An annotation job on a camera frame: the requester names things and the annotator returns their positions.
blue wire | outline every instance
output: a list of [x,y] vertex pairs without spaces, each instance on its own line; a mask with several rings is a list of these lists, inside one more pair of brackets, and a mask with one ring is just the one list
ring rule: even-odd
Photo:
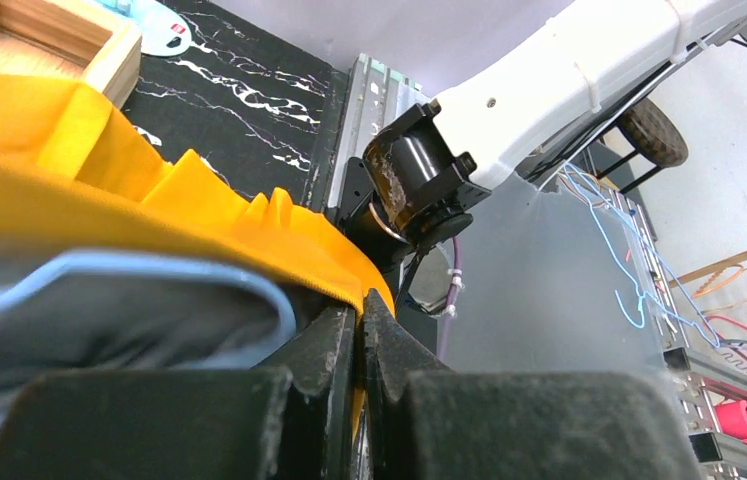
[[[656,257],[656,260],[658,260],[659,264],[668,271],[668,273],[671,275],[673,279],[676,279],[677,276],[675,273],[673,273],[673,270],[671,270],[670,266],[667,264],[667,262],[664,261],[664,259],[659,255],[659,253],[651,247],[647,242],[644,241],[641,234],[638,232],[638,228],[635,227],[635,225],[631,224],[629,220],[626,218],[626,214],[623,213],[621,210],[619,210],[617,207],[612,205],[611,201],[606,198],[603,194],[600,188],[591,181],[582,175],[582,173],[579,171],[578,168],[565,164],[562,167],[562,171],[564,172],[564,175],[567,176],[568,179],[570,179],[570,184],[573,186],[573,188],[584,198],[588,198],[588,195],[583,192],[579,186],[577,185],[577,182],[573,181],[573,179],[570,177],[570,171],[573,171],[582,181],[584,181],[592,190],[592,193],[596,194],[600,197],[600,199],[603,200],[604,204],[609,208],[609,210],[613,211],[617,214],[617,217],[621,220],[623,225],[625,225],[630,231],[639,239],[641,240],[641,243],[647,248],[647,250],[653,254],[654,257]],[[697,307],[697,304],[694,302],[694,300],[691,298],[691,295],[688,294],[688,292],[685,290],[685,288],[682,286],[682,284],[677,282],[677,285],[679,286],[679,289],[682,291],[682,294],[685,295],[685,298],[688,299],[688,301],[691,303],[691,306],[694,308],[694,311],[699,315],[699,317],[703,320],[703,323],[706,325],[706,329],[712,333],[713,340],[710,339],[706,333],[703,331],[703,328],[696,322],[692,322],[690,320],[686,320],[685,318],[671,312],[668,310],[664,305],[662,305],[661,301],[655,297],[652,293],[648,291],[642,291],[641,285],[638,283],[638,281],[635,279],[635,277],[629,273],[629,271],[623,266],[623,264],[620,262],[620,260],[617,258],[617,254],[614,251],[614,248],[611,245],[611,241],[608,238],[608,235],[606,235],[605,229],[603,229],[602,224],[600,223],[599,218],[597,218],[596,211],[594,210],[594,205],[591,202],[588,202],[588,208],[591,213],[591,218],[594,219],[594,222],[597,224],[597,228],[600,230],[600,233],[603,236],[603,240],[606,242],[606,246],[609,248],[609,252],[611,253],[612,259],[614,259],[615,264],[620,268],[620,270],[624,273],[624,275],[629,278],[629,280],[632,282],[632,284],[635,286],[635,294],[638,297],[638,305],[637,310],[640,317],[640,321],[636,322],[632,319],[632,317],[629,315],[629,313],[626,311],[626,309],[623,307],[623,303],[620,300],[620,293],[615,290],[615,298],[617,299],[617,304],[620,307],[621,312],[626,317],[626,320],[635,328],[643,328],[644,327],[644,300],[649,299],[652,301],[665,315],[668,317],[674,318],[677,321],[680,321],[689,327],[694,328],[697,330],[697,332],[700,334],[701,337],[713,348],[720,348],[720,339],[717,336],[717,333],[715,332],[715,329],[711,326],[708,319],[703,315],[703,313],[700,311],[700,309]]]
[[296,318],[287,295],[261,275],[220,263],[116,250],[72,250],[58,255],[13,286],[1,289],[0,312],[28,300],[68,274],[121,275],[224,284],[261,296],[278,312],[279,321],[267,338],[234,352],[194,363],[190,368],[252,367],[287,343],[296,333]]

metal rail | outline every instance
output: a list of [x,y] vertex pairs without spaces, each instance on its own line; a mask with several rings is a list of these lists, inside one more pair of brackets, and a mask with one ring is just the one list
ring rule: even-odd
[[341,201],[341,188],[350,157],[361,157],[364,148],[389,123],[415,103],[426,103],[429,97],[420,86],[403,74],[391,70],[378,60],[361,54],[350,73],[350,90],[341,125],[338,152],[326,206]]
[[747,479],[747,445],[723,433],[691,435],[691,447],[702,464],[723,463],[734,467],[741,478]]
[[747,401],[747,375],[684,347],[664,352],[664,358],[668,368],[674,373],[702,377],[708,391],[733,400]]

wooden box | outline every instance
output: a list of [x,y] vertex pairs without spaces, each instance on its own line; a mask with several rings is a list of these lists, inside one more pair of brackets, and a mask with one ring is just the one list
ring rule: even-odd
[[137,83],[137,25],[83,0],[0,0],[0,73],[69,77],[118,108]]

metal rack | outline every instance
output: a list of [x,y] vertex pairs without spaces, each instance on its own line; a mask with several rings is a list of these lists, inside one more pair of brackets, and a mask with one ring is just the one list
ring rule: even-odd
[[327,207],[352,199],[341,199],[350,157],[361,157],[364,148],[381,128],[396,120],[415,103],[426,103],[429,97],[420,86],[382,62],[361,54],[350,72],[349,95],[341,127],[338,152],[327,195]]
[[[644,220],[643,208],[614,190],[607,192],[611,200],[630,214],[641,239],[628,232],[630,242],[642,242],[646,267],[653,272],[651,293],[668,309],[676,312],[669,282],[660,263],[650,253],[654,248],[652,235]],[[654,315],[664,348],[665,363],[672,374],[681,407],[681,415],[688,429],[691,445],[700,461],[707,480],[747,479],[747,445],[722,433],[714,414],[710,393],[736,400],[747,400],[747,375],[721,365],[690,348],[682,324],[674,324],[666,315]]]

white wall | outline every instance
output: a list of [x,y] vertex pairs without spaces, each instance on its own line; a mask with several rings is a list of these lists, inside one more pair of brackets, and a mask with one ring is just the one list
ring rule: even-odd
[[427,95],[499,60],[572,0],[213,0],[258,27],[349,69],[359,53]]

